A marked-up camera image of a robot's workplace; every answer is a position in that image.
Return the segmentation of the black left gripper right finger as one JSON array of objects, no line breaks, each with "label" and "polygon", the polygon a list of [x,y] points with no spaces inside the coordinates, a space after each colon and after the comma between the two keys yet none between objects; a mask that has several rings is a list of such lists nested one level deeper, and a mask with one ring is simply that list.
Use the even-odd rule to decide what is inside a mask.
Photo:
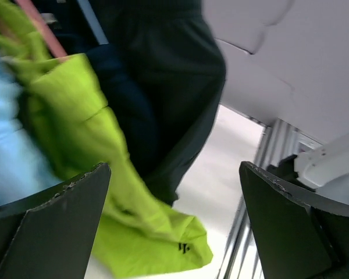
[{"label": "black left gripper right finger", "polygon": [[247,185],[259,188],[252,231],[265,278],[348,279],[349,205],[241,164]]}]

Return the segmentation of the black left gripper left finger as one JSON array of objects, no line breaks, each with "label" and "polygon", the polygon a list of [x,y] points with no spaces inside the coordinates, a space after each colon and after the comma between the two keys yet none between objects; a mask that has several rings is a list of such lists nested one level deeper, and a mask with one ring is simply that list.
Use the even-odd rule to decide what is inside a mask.
[{"label": "black left gripper left finger", "polygon": [[110,177],[101,163],[0,206],[0,278],[83,278]]}]

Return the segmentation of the light blue shorts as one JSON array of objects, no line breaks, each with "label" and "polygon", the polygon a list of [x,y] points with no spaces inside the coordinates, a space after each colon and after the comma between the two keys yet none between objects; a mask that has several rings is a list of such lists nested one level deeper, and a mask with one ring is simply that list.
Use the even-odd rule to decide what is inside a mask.
[{"label": "light blue shorts", "polygon": [[61,182],[17,118],[21,91],[0,60],[0,206]]}]

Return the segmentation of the dark grey shorts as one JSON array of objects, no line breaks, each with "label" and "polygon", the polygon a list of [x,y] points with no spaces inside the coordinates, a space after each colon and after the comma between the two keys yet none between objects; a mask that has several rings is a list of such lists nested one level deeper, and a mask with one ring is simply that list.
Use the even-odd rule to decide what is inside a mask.
[{"label": "dark grey shorts", "polygon": [[224,57],[202,15],[201,1],[92,1],[109,42],[148,95],[162,154],[144,176],[172,205],[176,190],[212,130],[226,80]]}]

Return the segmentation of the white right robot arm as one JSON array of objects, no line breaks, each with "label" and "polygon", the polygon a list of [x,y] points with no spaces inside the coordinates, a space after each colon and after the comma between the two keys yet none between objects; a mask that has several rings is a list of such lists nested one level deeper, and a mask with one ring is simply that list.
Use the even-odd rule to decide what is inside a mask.
[{"label": "white right robot arm", "polygon": [[316,149],[290,155],[267,171],[312,192],[349,174],[349,133]]}]

